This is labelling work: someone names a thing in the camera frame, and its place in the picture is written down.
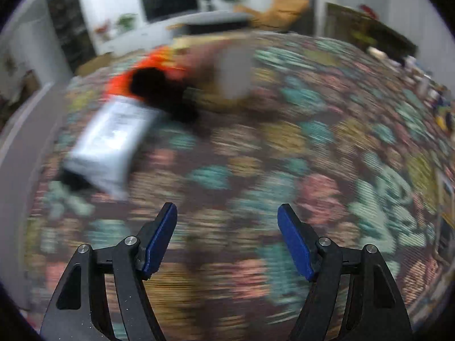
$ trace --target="orange cushion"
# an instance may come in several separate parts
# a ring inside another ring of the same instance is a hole
[[[288,27],[299,19],[308,7],[309,0],[274,0],[267,14],[269,19],[280,21],[281,27]]]

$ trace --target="patterned carpet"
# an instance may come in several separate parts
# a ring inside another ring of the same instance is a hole
[[[432,257],[434,175],[435,167],[449,177],[453,169],[430,112],[390,70],[346,43],[256,34],[254,44],[257,102],[229,114],[204,112],[202,135],[169,122],[153,129],[133,166],[128,203],[96,190],[70,194],[54,178],[101,105],[105,82],[140,58],[69,90],[67,122],[28,220],[37,327],[78,245],[117,244],[165,201],[178,206],[178,224],[160,271],[145,285],[168,340],[287,337],[309,285],[278,231],[281,203],[340,246],[377,245],[415,327],[438,305],[449,274]],[[113,278],[106,283],[117,336],[126,339]]]

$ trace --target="pivot bolt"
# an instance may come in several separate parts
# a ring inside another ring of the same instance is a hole
[[[87,252],[89,248],[90,248],[90,246],[88,246],[87,244],[83,244],[77,248],[77,251],[80,252],[81,254],[83,254],[83,253]]]
[[[319,244],[321,246],[330,246],[331,243],[332,241],[328,237],[321,237],[319,239]]]
[[[369,245],[367,245],[367,251],[370,254],[374,254],[374,253],[378,252],[378,248],[375,245],[369,244]]]
[[[135,236],[129,236],[125,239],[125,244],[128,246],[134,245],[137,242],[137,238]]]

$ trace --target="white cabinet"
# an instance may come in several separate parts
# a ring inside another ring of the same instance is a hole
[[[120,34],[110,41],[96,45],[96,51],[98,55],[113,52],[117,57],[140,49],[149,51],[171,42],[171,32],[166,29],[171,24],[169,19]]]
[[[23,23],[18,34],[26,62],[41,86],[70,81],[73,75],[48,16]]]

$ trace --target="yellow pillow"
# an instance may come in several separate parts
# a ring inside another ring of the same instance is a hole
[[[273,12],[278,19],[289,26],[308,9],[309,3],[309,0],[274,0],[268,12]]]
[[[251,14],[251,25],[253,28],[265,31],[277,31],[282,29],[285,25],[281,18],[276,16],[275,12],[271,10],[261,13],[244,5],[236,5],[234,6],[234,11]]]

